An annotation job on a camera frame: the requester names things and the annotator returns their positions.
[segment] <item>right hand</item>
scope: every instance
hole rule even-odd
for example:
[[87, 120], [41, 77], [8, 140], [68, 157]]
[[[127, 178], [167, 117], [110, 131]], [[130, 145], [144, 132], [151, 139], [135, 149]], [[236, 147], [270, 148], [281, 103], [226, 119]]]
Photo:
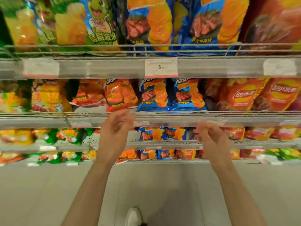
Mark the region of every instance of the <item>right hand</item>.
[[226, 169], [233, 166], [231, 161], [231, 142], [227, 133], [213, 123], [198, 123], [194, 130], [198, 141], [203, 143], [207, 158], [213, 170]]

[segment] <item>left hand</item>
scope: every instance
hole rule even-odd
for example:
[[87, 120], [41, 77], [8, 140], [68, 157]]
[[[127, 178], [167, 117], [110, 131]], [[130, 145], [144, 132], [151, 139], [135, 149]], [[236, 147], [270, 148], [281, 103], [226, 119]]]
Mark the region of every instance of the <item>left hand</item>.
[[126, 147], [129, 131], [134, 127], [134, 116], [129, 109], [113, 112], [100, 129], [96, 162], [113, 166]]

